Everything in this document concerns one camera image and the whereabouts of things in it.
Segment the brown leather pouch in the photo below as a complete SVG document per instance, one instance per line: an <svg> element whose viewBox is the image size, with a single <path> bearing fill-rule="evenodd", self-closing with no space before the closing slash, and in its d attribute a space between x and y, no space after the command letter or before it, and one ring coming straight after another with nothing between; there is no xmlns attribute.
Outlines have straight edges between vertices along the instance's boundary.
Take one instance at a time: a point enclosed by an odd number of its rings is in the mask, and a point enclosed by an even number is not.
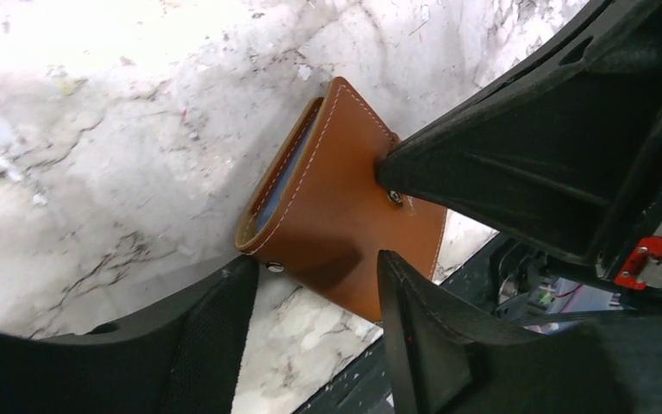
<svg viewBox="0 0 662 414"><path fill-rule="evenodd" d="M343 78L311 101L242 215L235 246L369 321L379 250L432 277L446 209L388 193L375 168L398 142Z"/></svg>

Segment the marble floor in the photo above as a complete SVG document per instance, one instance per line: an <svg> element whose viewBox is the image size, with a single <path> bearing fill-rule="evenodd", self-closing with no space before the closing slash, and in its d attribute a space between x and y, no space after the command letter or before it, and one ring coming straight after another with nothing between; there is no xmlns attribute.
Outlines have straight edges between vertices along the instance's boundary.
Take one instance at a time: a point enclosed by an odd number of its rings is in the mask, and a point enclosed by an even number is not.
<svg viewBox="0 0 662 414"><path fill-rule="evenodd" d="M136 311L231 258L303 106L344 76L401 137L525 58L585 0L0 0L0 331ZM493 230L449 212L441 280ZM263 274L234 412L285 414L381 335Z"/></svg>

